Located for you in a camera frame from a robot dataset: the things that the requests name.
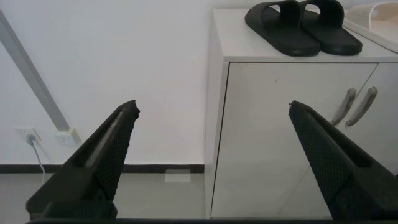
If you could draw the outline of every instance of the floor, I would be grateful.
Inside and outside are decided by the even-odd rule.
[[[25,203],[41,179],[41,174],[0,174],[0,223],[29,221]],[[204,218],[203,174],[122,174],[114,204],[118,218]]]

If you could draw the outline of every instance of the white cable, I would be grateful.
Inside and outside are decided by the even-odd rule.
[[[36,149],[36,147],[35,147],[34,141],[36,141],[36,137],[35,137],[33,134],[28,134],[28,135],[26,136],[26,143],[29,144],[30,146],[32,146],[33,149],[35,150],[37,160],[38,160],[38,162],[39,162],[39,164],[40,164],[40,168],[41,168],[42,171],[43,171],[43,176],[42,176],[42,185],[43,185],[43,184],[44,184],[45,170],[44,170],[44,167],[43,167],[43,165],[42,165],[42,161],[40,161],[40,157],[39,157],[39,154],[37,153],[37,149]]]
[[[45,170],[44,170],[44,167],[43,167],[43,165],[42,165],[42,162],[40,161],[40,157],[39,157],[39,155],[38,155],[38,153],[37,153],[37,149],[36,149],[35,145],[32,145],[32,147],[33,147],[33,149],[35,150],[37,160],[39,161],[40,168],[42,169],[42,172],[43,172],[43,176],[42,176],[42,185],[43,185],[43,184],[44,184]]]

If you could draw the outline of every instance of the white countertop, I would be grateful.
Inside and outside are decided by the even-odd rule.
[[[356,56],[337,56],[319,52],[313,57],[291,57],[280,53],[244,21],[249,9],[214,9],[216,30],[226,62],[316,62],[316,63],[369,63],[398,62],[398,54],[349,31],[363,44]]]

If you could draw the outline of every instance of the wall socket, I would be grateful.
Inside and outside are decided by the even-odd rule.
[[[19,137],[21,137],[21,139],[24,140],[25,142],[26,142],[26,136],[28,134],[34,135],[36,137],[36,141],[41,140],[39,134],[37,134],[35,129],[32,127],[17,126],[17,127],[15,127],[15,130],[17,131]]]
[[[56,131],[54,137],[61,146],[74,147],[81,144],[75,128],[69,128],[69,131]]]

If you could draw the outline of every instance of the cabinet handle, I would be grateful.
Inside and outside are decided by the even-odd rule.
[[[377,88],[374,86],[372,86],[371,88],[368,89],[368,92],[366,93],[366,98],[361,103],[361,106],[358,107],[360,109],[358,109],[355,112],[353,119],[347,120],[347,122],[346,122],[347,126],[352,126],[352,125],[356,124],[365,115],[365,113],[371,107],[378,92],[379,92],[379,90],[377,90]]]
[[[354,88],[350,88],[349,90],[347,90],[346,98],[344,99],[338,110],[340,112],[337,113],[335,119],[330,121],[331,125],[336,126],[347,115],[349,109],[354,103],[355,96],[356,90]]]

